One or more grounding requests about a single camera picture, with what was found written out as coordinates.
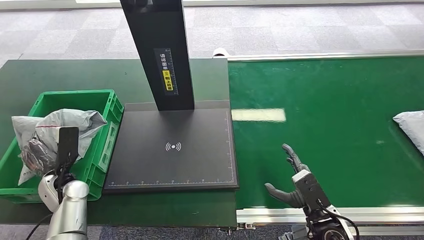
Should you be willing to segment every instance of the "label sticker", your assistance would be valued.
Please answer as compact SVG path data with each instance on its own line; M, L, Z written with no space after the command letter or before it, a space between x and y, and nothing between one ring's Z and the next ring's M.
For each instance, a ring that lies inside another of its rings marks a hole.
M174 64L170 48L155 48L157 67L162 79L163 91L167 96L178 95L177 81L175 78Z

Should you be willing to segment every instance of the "dark green table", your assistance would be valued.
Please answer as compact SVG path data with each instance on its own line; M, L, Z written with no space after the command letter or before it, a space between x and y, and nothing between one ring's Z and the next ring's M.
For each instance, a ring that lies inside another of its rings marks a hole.
M225 59L191 61L196 101L229 97ZM45 91L113 89L122 103L154 102L140 60L12 60L0 69L0 154L14 136L11 116L27 115ZM0 199L0 223L36 223L43 204ZM234 191L103 195L88 203L88 224L236 226Z
M192 61L197 100L225 96L213 84L218 73L196 73L220 61ZM233 122L240 190L103 196L89 203L89 224L235 226L235 208L286 208L263 186L294 189L282 143L337 207L422 207L424 157L392 117L424 109L423 63L422 56L231 61L231 108L284 109L286 116ZM40 92L114 89L124 103L153 100L138 60L14 60L0 69L0 81L0 152L14 135L9 117L26 114ZM0 212L0 223L33 223L46 213L39 204L1 200Z

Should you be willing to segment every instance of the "black cable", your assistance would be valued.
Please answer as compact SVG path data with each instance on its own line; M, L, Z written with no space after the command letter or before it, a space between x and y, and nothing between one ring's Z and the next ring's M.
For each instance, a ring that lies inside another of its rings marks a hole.
M29 235L26 237L26 240L30 240L31 236L34 234L34 232L36 231L36 229L40 226L40 224L46 220L48 217L51 217L53 215L53 213L50 213L49 215L43 217L38 223L37 225L35 225L35 227L32 229L32 231L29 233Z
M357 225L352 221L352 220L350 220L349 218L347 218L347 217L345 217L345 216L341 216L341 215L338 215L338 214L335 214L334 212L330 212L322 203L321 203L321 201L318 199L317 201L316 201L316 203L319 205L319 207L324 211L324 212L326 212L328 215L330 215L331 217L333 217L333 218L340 218L340 219L343 219L343 220L346 220L346 221L348 221L351 225L352 225L352 227L355 229L355 232L356 232L356 237L355 237L355 239L356 240L360 240L359 238L360 238L360 236L359 236L359 229L358 229L358 227L357 227Z

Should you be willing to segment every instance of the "yellow label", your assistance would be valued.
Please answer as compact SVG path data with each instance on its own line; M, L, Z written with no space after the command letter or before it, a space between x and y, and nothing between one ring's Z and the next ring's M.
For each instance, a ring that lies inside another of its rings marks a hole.
M172 86L171 73L169 70L162 70L163 79L165 80L165 86L167 91L173 91L174 87Z

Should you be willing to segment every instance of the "black vertical stand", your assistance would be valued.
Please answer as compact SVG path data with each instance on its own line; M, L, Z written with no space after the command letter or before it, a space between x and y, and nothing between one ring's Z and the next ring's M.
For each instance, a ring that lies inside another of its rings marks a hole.
M159 111L125 105L103 192L237 189L230 101L194 102L182 0L121 4Z
M159 111L195 108L182 0L120 0Z

